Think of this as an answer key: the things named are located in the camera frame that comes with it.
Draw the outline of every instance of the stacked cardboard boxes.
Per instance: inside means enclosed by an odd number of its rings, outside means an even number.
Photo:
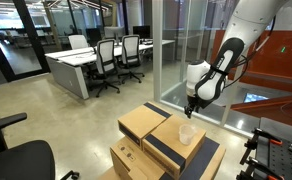
[[[110,153],[120,179],[213,179],[225,153],[200,128],[190,145],[180,143],[179,127],[190,122],[150,102],[118,124],[125,137]]]

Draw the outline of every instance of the office desk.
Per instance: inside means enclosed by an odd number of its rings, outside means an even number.
[[[173,40],[163,40],[162,44],[173,44],[174,42]],[[139,50],[150,48],[153,48],[153,45],[139,45]],[[81,66],[96,61],[97,57],[93,52],[94,49],[89,47],[49,53],[45,56],[55,81],[77,96],[87,99],[89,95]],[[122,47],[115,46],[114,55],[121,56],[121,54]]]

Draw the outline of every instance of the concrete floor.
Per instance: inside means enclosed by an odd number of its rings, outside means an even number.
[[[120,86],[120,94],[108,89],[95,98],[93,91],[88,100],[56,84],[51,74],[0,85],[0,117],[19,112],[28,114],[26,121],[4,129],[8,146],[45,140],[54,153],[56,179],[70,169],[79,171],[81,179],[96,179],[112,166],[109,147],[124,136],[118,130],[117,118],[146,101],[153,101],[152,71],[146,71],[145,75],[141,84],[126,81]],[[185,117],[180,111],[160,106]],[[194,117],[190,121],[206,129],[207,137],[227,149],[216,179],[235,179],[244,169],[239,161],[247,139]]]

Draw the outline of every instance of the chair wheel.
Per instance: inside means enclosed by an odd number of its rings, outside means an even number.
[[[79,178],[79,172],[74,172],[71,178],[74,179],[74,180],[78,179]]]

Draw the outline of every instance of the clear plastic cup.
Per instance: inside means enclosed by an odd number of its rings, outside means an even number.
[[[179,127],[179,141],[184,145],[190,145],[196,134],[196,128],[190,124],[183,124]]]

